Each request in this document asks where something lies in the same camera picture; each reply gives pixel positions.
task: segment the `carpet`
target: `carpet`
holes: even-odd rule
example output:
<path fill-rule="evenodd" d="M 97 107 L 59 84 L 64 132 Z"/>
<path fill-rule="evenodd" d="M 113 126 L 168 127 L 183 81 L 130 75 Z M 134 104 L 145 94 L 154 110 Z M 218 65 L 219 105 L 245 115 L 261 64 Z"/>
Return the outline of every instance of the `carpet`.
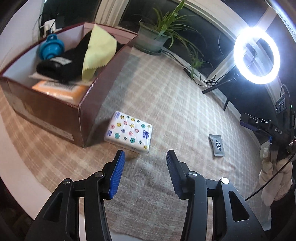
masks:
<path fill-rule="evenodd" d="M 14 113 L 0 91 L 0 113 L 20 157 L 37 180 L 51 192 L 64 178 L 85 179 L 113 160 L 119 149 L 103 141 L 109 118 L 119 110 L 153 124 L 150 151 L 128 150 L 117 195 L 105 201 L 109 228 L 142 240 L 180 240 L 187 201 L 174 193 L 166 165 L 173 149 L 180 161 L 205 178 L 227 177 L 244 198 L 258 187 L 259 148 L 248 130 L 223 104 L 165 55 L 150 56 L 133 49 L 105 99 L 83 149 L 29 123 Z M 209 134 L 222 136 L 225 157 L 213 157 Z M 208 208 L 207 240 L 213 212 Z M 248 204 L 260 221 L 267 209 L 261 195 Z"/>

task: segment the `ring light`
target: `ring light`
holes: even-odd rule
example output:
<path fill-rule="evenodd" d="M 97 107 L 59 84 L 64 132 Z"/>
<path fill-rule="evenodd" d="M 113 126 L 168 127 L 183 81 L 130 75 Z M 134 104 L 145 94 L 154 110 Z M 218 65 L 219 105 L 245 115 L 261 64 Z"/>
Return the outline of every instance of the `ring light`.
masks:
<path fill-rule="evenodd" d="M 252 41 L 253 39 L 265 40 L 270 46 L 272 54 L 274 55 L 274 65 L 272 67 L 272 70 L 264 76 L 257 76 L 252 74 L 243 61 L 243 57 L 247 50 L 246 45 L 247 43 L 250 43 L 250 41 Z M 274 40 L 266 32 L 258 27 L 247 28 L 238 35 L 234 44 L 234 61 L 240 73 L 247 80 L 259 85 L 267 84 L 273 81 L 277 77 L 281 64 L 279 50 Z"/>

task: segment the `gray plant pot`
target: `gray plant pot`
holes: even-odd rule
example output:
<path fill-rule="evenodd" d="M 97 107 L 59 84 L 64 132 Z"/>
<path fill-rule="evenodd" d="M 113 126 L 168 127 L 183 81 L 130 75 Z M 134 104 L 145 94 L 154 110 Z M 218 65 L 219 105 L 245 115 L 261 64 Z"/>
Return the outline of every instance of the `gray plant pot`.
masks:
<path fill-rule="evenodd" d="M 157 55 L 160 53 L 160 48 L 169 38 L 169 36 L 164 34 L 158 36 L 158 32 L 151 30 L 149 24 L 140 23 L 135 47 L 145 53 Z"/>

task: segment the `metal screw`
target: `metal screw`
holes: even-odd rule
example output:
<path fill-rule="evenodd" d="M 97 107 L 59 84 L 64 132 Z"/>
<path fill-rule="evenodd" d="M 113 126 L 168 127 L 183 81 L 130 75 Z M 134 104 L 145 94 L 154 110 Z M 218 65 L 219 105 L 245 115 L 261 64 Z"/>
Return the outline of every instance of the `metal screw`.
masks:
<path fill-rule="evenodd" d="M 196 176 L 197 176 L 197 173 L 191 171 L 191 172 L 188 173 L 188 175 L 189 175 L 190 177 L 196 177 Z"/>
<path fill-rule="evenodd" d="M 221 182 L 223 182 L 224 184 L 230 183 L 230 181 L 228 180 L 228 178 L 225 178 L 225 177 L 221 179 Z"/>
<path fill-rule="evenodd" d="M 67 184 L 69 184 L 70 182 L 71 182 L 71 179 L 70 179 L 70 178 L 66 178 L 66 179 L 63 180 L 63 184 L 64 184 L 64 185 L 67 185 Z"/>
<path fill-rule="evenodd" d="M 104 173 L 103 172 L 96 172 L 94 176 L 95 177 L 102 177 L 102 176 L 104 176 Z"/>

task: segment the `knit glove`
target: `knit glove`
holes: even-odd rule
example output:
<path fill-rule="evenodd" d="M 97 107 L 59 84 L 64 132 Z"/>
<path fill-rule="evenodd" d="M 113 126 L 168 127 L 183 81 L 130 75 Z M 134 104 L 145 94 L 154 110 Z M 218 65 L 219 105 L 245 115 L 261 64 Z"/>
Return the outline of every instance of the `knit glove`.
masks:
<path fill-rule="evenodd" d="M 276 158 L 276 155 L 272 155 L 269 148 L 266 148 L 263 152 L 262 170 L 259 174 L 260 185 L 264 185 L 289 160 L 289 157 L 287 157 L 275 162 L 272 158 Z M 261 198 L 266 206 L 270 206 L 273 201 L 278 201 L 287 194 L 292 186 L 292 168 L 293 165 L 290 162 L 266 187 L 263 188 Z"/>

